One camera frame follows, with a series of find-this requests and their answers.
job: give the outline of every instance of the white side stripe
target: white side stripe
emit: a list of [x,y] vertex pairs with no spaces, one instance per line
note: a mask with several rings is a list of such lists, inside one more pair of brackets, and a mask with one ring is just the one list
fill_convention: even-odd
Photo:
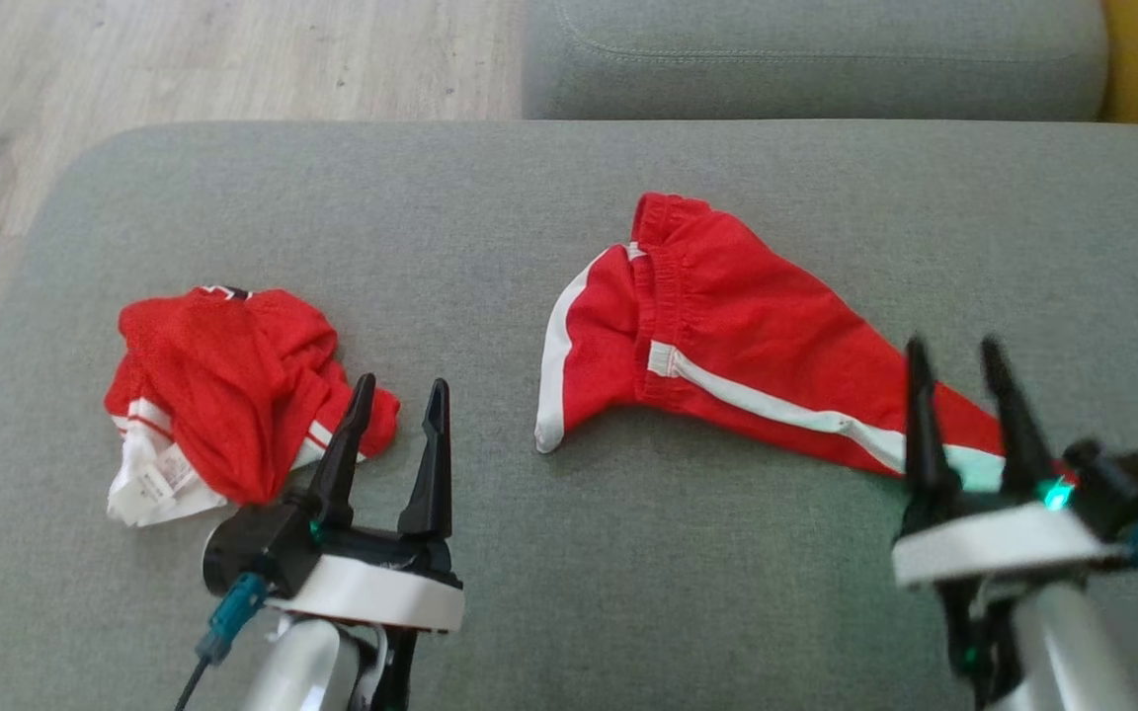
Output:
[[[809,431],[840,433],[855,445],[863,446],[864,450],[881,464],[893,469],[894,472],[902,472],[905,437],[900,431],[875,428],[835,411],[802,408],[793,402],[781,400],[749,386],[716,377],[687,359],[686,355],[668,342],[652,341],[652,349],[649,350],[649,370],[661,378],[686,379],[718,400],[773,422]],[[1004,468],[1003,456],[972,449],[970,446],[948,445],[946,450],[953,468],[960,472],[965,490],[999,488],[999,472]]]
[[556,305],[551,309],[551,319],[547,319],[547,333],[543,338],[543,377],[538,381],[538,414],[534,424],[534,446],[543,454],[555,449],[566,436],[566,358],[572,349],[566,319],[572,303],[587,288],[587,272],[609,249],[596,255],[586,270],[575,275],[569,287],[560,292]]

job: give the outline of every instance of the gray fabric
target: gray fabric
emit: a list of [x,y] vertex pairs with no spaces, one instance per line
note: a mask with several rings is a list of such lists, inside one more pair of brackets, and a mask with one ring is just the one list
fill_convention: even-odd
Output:
[[[292,289],[405,402],[354,504],[389,527],[454,395],[461,634],[414,708],[966,708],[930,595],[891,585],[899,482],[619,410],[534,452],[543,329],[644,190],[709,199],[986,403],[1003,333],[1053,443],[1138,445],[1138,127],[912,122],[203,124],[94,148],[0,314],[0,708],[170,708],[222,514],[126,530],[101,396],[117,311]],[[1138,687],[1138,576],[1094,595]],[[196,708],[230,708],[270,621]]]
[[534,0],[525,117],[1089,121],[1097,0]]

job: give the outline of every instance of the red garment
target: red garment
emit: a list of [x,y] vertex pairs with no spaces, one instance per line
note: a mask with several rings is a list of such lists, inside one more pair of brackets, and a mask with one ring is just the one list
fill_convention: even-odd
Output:
[[[333,361],[336,331],[283,289],[148,298],[126,306],[117,326],[126,355],[104,399],[108,413],[175,440],[237,504],[270,503],[295,462],[319,458],[351,399]],[[362,455],[389,446],[398,407],[376,391]]]
[[[905,385],[899,352],[743,222],[648,193],[633,241],[605,249],[556,300],[535,439],[550,452],[600,411],[644,404],[900,476]],[[966,486],[993,486],[995,419],[942,385],[935,405]]]

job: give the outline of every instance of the gray ottoman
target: gray ottoman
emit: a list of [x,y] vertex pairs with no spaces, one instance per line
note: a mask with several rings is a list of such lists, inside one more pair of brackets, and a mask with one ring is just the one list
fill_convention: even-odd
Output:
[[[966,708],[933,595],[894,589],[898,481],[646,410],[534,450],[543,329],[644,190],[749,222],[986,402],[1003,333],[1053,443],[1138,445],[1138,127],[912,122],[200,124],[77,160],[0,312],[0,708],[171,708],[215,600],[224,513],[105,518],[118,309],[198,283],[290,288],[348,372],[406,402],[362,468],[389,527],[452,385],[460,634],[412,708]],[[1092,595],[1138,688],[1138,576]],[[233,708],[258,621],[195,708]]]
[[1089,121],[1098,0],[531,0],[525,117]]

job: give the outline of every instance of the stitching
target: stitching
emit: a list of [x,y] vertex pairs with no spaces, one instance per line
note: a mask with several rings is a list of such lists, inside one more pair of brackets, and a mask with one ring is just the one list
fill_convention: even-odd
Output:
[[560,0],[552,0],[556,22],[569,41],[587,52],[618,59],[619,63],[642,64],[816,64],[816,63],[893,63],[893,64],[1050,64],[1065,63],[1079,52],[1056,57],[972,57],[962,55],[822,55],[773,52],[770,49],[624,49],[604,44],[583,34],[569,19],[569,13]]

